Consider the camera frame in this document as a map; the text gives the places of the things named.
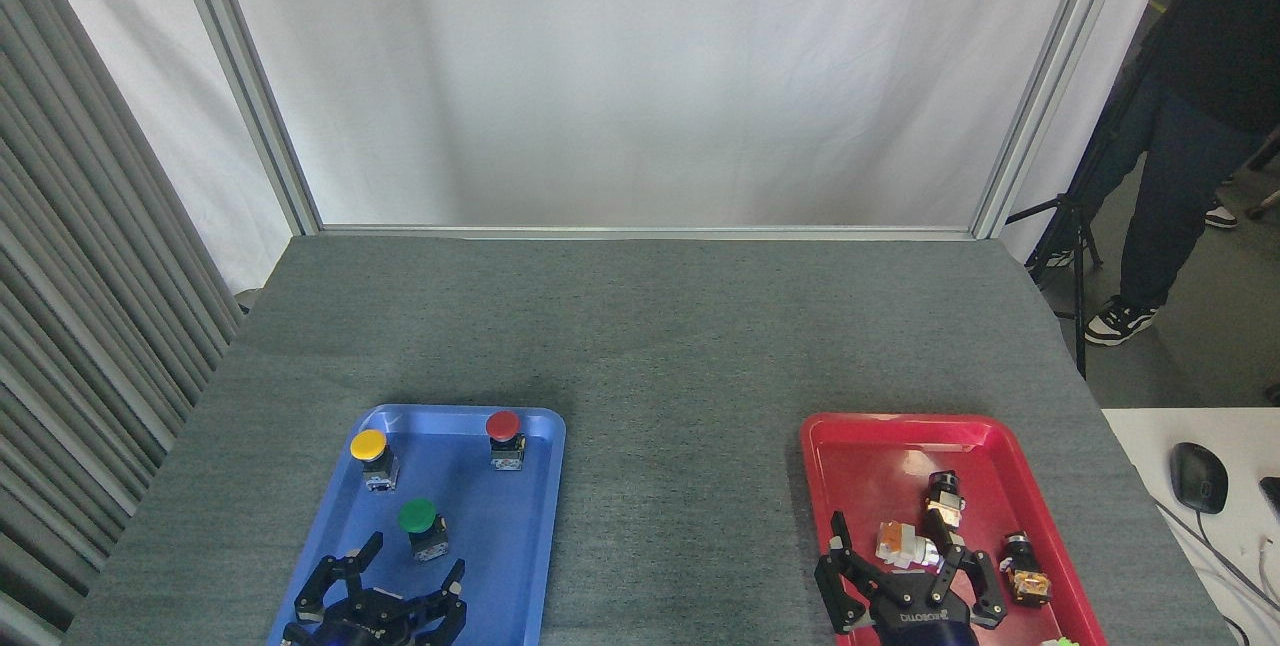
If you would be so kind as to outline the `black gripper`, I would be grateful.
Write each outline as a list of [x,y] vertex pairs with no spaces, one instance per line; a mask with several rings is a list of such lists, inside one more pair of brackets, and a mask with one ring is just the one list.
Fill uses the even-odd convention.
[[[940,513],[925,514],[925,537],[942,558],[934,578],[925,572],[884,576],[852,548],[842,510],[833,510],[829,527],[815,582],[836,634],[872,628],[882,645],[977,645],[972,623],[998,627],[1009,613],[989,555],[969,549]],[[972,614],[950,591],[957,571],[972,586]]]
[[[381,551],[384,533],[374,531],[362,548],[343,558],[324,556],[294,597],[294,623],[301,645],[454,645],[466,624],[462,600],[465,559],[457,559],[436,591],[401,599],[364,587],[362,576]],[[325,608],[324,599],[338,582],[347,599]]]

